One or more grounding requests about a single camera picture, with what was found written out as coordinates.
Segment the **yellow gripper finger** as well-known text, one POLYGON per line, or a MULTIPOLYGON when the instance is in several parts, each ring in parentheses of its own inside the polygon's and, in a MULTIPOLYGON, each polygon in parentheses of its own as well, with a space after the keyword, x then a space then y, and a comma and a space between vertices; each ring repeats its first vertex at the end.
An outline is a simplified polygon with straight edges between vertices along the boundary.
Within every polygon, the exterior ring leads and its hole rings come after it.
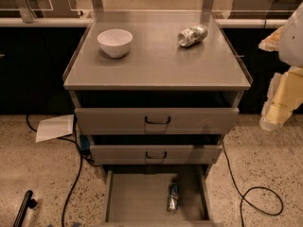
POLYGON ((282 127, 293 113, 290 112, 287 108, 278 106, 274 103, 274 97, 281 77, 281 74, 275 73, 271 79, 267 92, 267 100, 265 101, 261 111, 259 125, 266 131, 274 131, 282 127))
POLYGON ((258 48, 268 52, 278 51, 282 29, 282 26, 277 28, 272 34, 263 39, 258 44, 258 48))

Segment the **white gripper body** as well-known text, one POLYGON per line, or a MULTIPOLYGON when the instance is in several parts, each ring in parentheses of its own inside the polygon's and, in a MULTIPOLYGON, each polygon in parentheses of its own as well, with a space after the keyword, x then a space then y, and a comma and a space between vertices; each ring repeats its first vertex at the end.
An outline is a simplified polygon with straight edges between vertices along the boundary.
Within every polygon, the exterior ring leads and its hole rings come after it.
POLYGON ((274 103, 290 112, 303 103, 303 68, 293 66, 282 75, 274 103))

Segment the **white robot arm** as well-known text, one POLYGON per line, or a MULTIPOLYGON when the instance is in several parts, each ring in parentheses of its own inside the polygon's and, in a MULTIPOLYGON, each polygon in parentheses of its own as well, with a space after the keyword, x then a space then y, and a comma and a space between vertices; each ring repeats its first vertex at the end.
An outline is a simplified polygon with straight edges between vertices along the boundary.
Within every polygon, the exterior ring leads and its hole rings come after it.
POLYGON ((284 74, 274 73, 261 111, 259 125, 266 131, 274 131, 303 104, 303 4, 258 48, 277 51, 279 59, 290 66, 284 74))

